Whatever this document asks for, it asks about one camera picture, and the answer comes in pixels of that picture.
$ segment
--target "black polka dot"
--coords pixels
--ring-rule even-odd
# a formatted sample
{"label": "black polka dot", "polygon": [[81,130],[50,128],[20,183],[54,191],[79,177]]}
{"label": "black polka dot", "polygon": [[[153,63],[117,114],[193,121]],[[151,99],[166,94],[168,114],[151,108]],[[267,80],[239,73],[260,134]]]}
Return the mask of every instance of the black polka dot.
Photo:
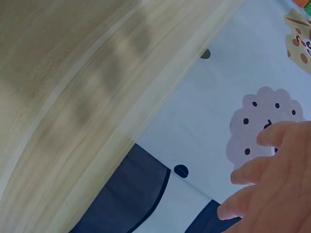
{"label": "black polka dot", "polygon": [[201,56],[202,59],[208,59],[210,58],[210,51],[206,50],[203,55]]}
{"label": "black polka dot", "polygon": [[181,178],[187,178],[189,175],[188,168],[185,165],[177,165],[174,167],[174,172]]}
{"label": "black polka dot", "polygon": [[244,120],[243,120],[244,125],[247,125],[248,122],[249,122],[248,118],[244,118]]}
{"label": "black polka dot", "polygon": [[245,151],[244,151],[244,153],[245,153],[246,155],[249,155],[250,152],[251,152],[251,150],[250,150],[249,148],[246,148]]}

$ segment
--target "bed sheet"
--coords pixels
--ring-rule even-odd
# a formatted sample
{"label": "bed sheet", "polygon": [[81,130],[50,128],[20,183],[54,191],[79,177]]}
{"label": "bed sheet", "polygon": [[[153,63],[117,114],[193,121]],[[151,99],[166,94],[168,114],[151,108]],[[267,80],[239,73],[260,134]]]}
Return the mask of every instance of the bed sheet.
{"label": "bed sheet", "polygon": [[241,189],[230,173],[277,152],[259,147],[257,134],[311,119],[311,21],[297,10],[290,0],[248,0],[138,144],[172,170],[186,166],[185,180],[220,203]]}

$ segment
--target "cartoon print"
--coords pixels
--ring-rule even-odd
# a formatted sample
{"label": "cartoon print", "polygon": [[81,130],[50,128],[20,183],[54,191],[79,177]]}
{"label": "cartoon print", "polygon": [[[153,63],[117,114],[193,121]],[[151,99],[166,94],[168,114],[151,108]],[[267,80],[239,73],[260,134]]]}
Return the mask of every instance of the cartoon print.
{"label": "cartoon print", "polygon": [[285,16],[285,23],[292,30],[292,34],[286,36],[288,57],[311,74],[311,21],[292,9]]}
{"label": "cartoon print", "polygon": [[280,121],[304,121],[300,104],[292,100],[287,91],[273,91],[263,87],[257,95],[246,95],[243,108],[237,110],[230,122],[230,138],[226,155],[234,163],[234,169],[259,156],[272,156],[277,148],[257,145],[257,135],[273,123]]}

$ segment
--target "light wood surface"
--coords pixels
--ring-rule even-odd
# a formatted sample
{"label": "light wood surface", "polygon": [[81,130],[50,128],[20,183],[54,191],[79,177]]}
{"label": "light wood surface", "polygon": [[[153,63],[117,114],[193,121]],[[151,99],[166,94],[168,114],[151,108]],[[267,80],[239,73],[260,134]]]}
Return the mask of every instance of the light wood surface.
{"label": "light wood surface", "polygon": [[68,232],[243,2],[1,1],[0,232]]}

